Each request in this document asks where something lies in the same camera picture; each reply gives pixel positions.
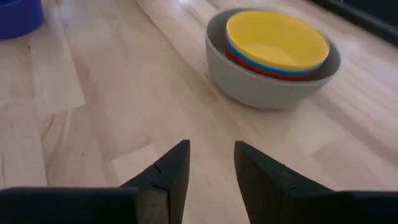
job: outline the black plastic part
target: black plastic part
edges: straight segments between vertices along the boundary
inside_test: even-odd
[[[352,22],[353,24],[360,26],[374,35],[394,44],[398,45],[398,27],[397,24],[389,24],[387,21],[392,19],[383,20],[377,17],[377,15],[371,15],[360,10],[358,7],[353,7],[355,4],[347,4],[346,1],[340,0],[308,0],[318,4],[319,6],[331,11],[342,18]],[[380,7],[379,4],[382,2],[373,1],[375,7]]]
[[[251,224],[398,223],[397,192],[334,192],[242,141],[234,160]]]
[[[190,142],[184,140],[120,188],[0,191],[0,223],[181,224]]]

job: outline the light wood surface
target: light wood surface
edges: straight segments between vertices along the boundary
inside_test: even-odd
[[[185,223],[248,223],[233,164],[244,140],[332,189],[398,189],[398,50],[303,0],[43,0],[46,23],[0,41],[0,187],[118,186],[192,140]],[[217,12],[302,18],[342,55],[287,111],[237,103],[209,78]]]

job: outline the red bowl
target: red bowl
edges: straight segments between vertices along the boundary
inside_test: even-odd
[[[243,59],[239,58],[228,46],[228,44],[226,44],[225,46],[225,55],[228,59],[230,59],[231,61],[233,61],[235,64],[240,65],[252,72],[261,74],[261,75],[265,75],[268,77],[272,77],[272,78],[276,78],[279,80],[288,80],[288,81],[302,81],[302,80],[307,80],[308,78],[312,77],[314,74],[316,74],[317,70],[308,72],[305,75],[281,75],[278,73],[272,73],[272,72],[268,72],[265,71],[261,68],[257,68],[253,65],[248,64],[247,62],[245,62]]]

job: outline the blue container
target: blue container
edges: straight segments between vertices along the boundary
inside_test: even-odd
[[[39,28],[43,19],[41,0],[0,0],[0,39],[28,34]]]

